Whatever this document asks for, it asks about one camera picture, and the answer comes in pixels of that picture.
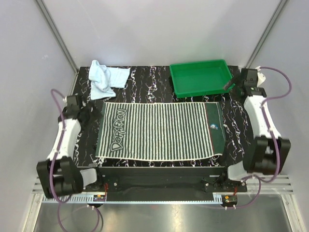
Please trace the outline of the green white striped towel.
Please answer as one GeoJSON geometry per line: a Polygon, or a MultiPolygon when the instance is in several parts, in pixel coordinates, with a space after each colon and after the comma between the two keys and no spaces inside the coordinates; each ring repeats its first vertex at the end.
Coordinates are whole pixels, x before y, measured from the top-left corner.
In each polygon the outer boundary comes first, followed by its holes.
{"type": "Polygon", "coordinates": [[[222,155],[218,102],[116,103],[102,108],[96,156],[141,161],[201,160],[222,155]]]}

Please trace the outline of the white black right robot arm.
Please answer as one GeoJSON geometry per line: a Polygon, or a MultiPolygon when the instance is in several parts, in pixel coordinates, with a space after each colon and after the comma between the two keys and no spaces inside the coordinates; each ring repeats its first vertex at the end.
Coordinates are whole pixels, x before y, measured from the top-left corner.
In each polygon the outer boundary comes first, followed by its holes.
{"type": "Polygon", "coordinates": [[[264,183],[272,182],[281,172],[291,148],[290,140],[282,138],[276,129],[267,105],[270,100],[288,96],[291,90],[280,96],[268,97],[261,87],[266,79],[262,69],[262,66],[243,68],[224,86],[225,90],[233,88],[232,92],[246,110],[253,130],[253,142],[243,160],[229,166],[227,175],[219,179],[223,191],[231,191],[236,187],[236,181],[244,182],[251,177],[264,183]]]}

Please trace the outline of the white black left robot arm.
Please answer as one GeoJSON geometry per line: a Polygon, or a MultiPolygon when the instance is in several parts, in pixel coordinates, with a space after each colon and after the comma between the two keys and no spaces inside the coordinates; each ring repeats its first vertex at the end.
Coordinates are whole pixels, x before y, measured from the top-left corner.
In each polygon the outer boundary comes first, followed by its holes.
{"type": "Polygon", "coordinates": [[[81,193],[86,186],[93,191],[100,191],[104,187],[104,179],[99,176],[98,168],[82,170],[73,161],[78,135],[100,119],[101,113],[92,102],[86,102],[79,94],[67,96],[65,103],[57,119],[58,132],[53,148],[46,160],[38,162],[36,166],[48,199],[81,193]]]}

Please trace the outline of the green plastic tray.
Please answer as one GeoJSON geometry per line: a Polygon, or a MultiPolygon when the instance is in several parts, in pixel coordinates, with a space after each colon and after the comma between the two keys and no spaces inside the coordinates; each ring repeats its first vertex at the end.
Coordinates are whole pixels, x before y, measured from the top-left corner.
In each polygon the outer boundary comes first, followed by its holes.
{"type": "Polygon", "coordinates": [[[224,85],[232,79],[225,60],[208,60],[169,66],[177,98],[227,93],[224,85]]]}

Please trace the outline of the light blue towel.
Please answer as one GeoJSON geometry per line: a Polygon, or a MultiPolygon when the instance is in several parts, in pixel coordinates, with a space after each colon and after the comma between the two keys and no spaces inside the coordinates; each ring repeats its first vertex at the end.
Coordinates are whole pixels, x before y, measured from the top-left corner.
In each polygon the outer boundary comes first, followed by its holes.
{"type": "Polygon", "coordinates": [[[112,88],[124,88],[129,75],[130,69],[107,67],[93,60],[88,74],[90,99],[114,98],[116,93],[112,88]]]}

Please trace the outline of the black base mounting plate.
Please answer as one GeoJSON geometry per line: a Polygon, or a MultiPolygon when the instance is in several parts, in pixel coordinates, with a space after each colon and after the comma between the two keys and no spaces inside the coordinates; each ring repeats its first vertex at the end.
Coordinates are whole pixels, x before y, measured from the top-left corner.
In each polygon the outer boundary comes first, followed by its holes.
{"type": "Polygon", "coordinates": [[[224,167],[100,167],[96,183],[85,192],[107,190],[108,202],[190,202],[210,200],[213,193],[247,192],[224,167]]]}

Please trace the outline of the aluminium frame rail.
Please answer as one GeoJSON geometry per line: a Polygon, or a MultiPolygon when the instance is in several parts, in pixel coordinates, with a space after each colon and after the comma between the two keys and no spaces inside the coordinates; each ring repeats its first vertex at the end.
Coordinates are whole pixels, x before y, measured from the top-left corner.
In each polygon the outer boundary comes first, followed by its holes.
{"type": "Polygon", "coordinates": [[[261,188],[262,194],[291,194],[293,188],[287,176],[279,175],[273,182],[266,183],[256,178],[243,181],[228,180],[223,175],[201,176],[104,176],[96,183],[83,188],[81,193],[104,192],[118,193],[127,190],[189,191],[197,190],[216,193],[254,193],[261,188]]]}

